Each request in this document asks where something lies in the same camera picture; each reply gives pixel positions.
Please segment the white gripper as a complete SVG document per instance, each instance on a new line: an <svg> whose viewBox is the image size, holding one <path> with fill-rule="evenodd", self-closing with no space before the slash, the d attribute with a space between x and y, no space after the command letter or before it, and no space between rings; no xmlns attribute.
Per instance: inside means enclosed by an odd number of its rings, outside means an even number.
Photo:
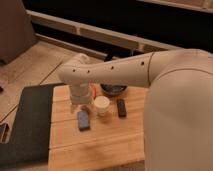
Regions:
<svg viewBox="0 0 213 171"><path fill-rule="evenodd" d="M92 101L92 91L89 84L70 85L70 99L74 105L89 104Z"/></svg>

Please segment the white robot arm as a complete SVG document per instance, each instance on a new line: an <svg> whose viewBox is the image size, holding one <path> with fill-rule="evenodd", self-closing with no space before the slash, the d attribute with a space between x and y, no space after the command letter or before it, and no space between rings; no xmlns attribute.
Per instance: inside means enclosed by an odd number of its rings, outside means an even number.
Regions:
<svg viewBox="0 0 213 171"><path fill-rule="evenodd" d="M59 78L76 103L89 97L90 83L147 87L145 170L213 171L213 53L179 49L97 64L78 54Z"/></svg>

